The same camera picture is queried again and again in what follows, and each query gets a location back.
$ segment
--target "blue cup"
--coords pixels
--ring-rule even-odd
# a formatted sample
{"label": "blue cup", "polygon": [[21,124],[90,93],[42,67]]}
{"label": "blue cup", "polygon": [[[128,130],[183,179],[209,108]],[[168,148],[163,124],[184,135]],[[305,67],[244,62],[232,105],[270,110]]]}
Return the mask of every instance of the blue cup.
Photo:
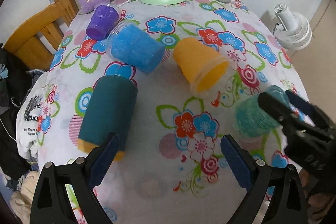
{"label": "blue cup", "polygon": [[133,23],[121,22],[108,37],[107,53],[139,70],[150,73],[161,62],[165,46]]}
{"label": "blue cup", "polygon": [[[281,87],[271,85],[265,92],[289,107],[288,97]],[[258,96],[258,94],[252,95],[236,108],[236,126],[245,137],[259,137],[269,134],[272,129],[280,125],[259,107]]]}

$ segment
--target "table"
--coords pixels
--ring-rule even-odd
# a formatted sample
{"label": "table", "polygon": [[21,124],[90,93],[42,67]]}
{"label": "table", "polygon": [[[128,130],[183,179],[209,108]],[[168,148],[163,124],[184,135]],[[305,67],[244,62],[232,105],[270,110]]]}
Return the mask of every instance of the table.
{"label": "table", "polygon": [[[303,84],[285,50],[240,0],[230,4],[186,0],[168,6],[134,1],[122,9],[122,20],[132,21],[165,45],[161,64],[147,75],[111,59],[106,41],[86,36],[92,14],[77,15],[47,77],[39,124],[39,167],[47,161],[63,165],[86,156],[77,149],[77,140],[93,87],[104,75],[120,75],[137,85],[138,97],[126,155],[111,165],[95,188],[110,219],[132,224],[226,223],[246,191],[238,186],[221,153],[223,135],[232,134],[256,159],[273,166],[288,163],[280,130],[252,139],[239,135],[234,123],[236,105],[270,85],[307,99]],[[189,36],[231,61],[218,90],[207,99],[190,93],[172,58],[176,44]],[[199,141],[207,144],[203,156],[195,148]],[[79,223],[85,223],[71,187],[67,190]]]}

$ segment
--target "wooden chair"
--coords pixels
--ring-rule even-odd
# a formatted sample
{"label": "wooden chair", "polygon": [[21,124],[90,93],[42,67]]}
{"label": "wooden chair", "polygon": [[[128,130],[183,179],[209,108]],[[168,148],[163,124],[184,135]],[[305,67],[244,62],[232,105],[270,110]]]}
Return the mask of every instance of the wooden chair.
{"label": "wooden chair", "polygon": [[26,20],[8,39],[4,49],[19,57],[31,69],[49,70],[53,55],[36,36],[41,32],[55,50],[63,33],[55,20],[63,18],[67,26],[78,13],[75,0],[54,0],[43,11]]}

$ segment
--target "cotton swab container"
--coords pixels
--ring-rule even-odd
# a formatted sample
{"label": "cotton swab container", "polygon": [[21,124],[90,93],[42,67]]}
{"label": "cotton swab container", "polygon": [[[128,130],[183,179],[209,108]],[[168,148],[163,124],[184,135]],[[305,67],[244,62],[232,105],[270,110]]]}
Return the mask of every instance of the cotton swab container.
{"label": "cotton swab container", "polygon": [[165,46],[129,22],[121,22],[108,37],[110,57],[150,73],[161,62]]}
{"label": "cotton swab container", "polygon": [[190,83],[191,92],[197,97],[215,85],[229,66],[223,55],[193,37],[181,40],[173,57]]}

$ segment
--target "white fan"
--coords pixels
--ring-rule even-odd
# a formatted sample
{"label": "white fan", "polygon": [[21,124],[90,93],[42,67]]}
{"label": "white fan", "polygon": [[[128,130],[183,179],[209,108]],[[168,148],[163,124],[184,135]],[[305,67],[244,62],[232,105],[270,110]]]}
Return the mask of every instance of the white fan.
{"label": "white fan", "polygon": [[292,13],[283,3],[274,7],[274,13],[284,28],[274,32],[274,36],[280,45],[292,51],[307,47],[311,41],[309,21],[298,12]]}

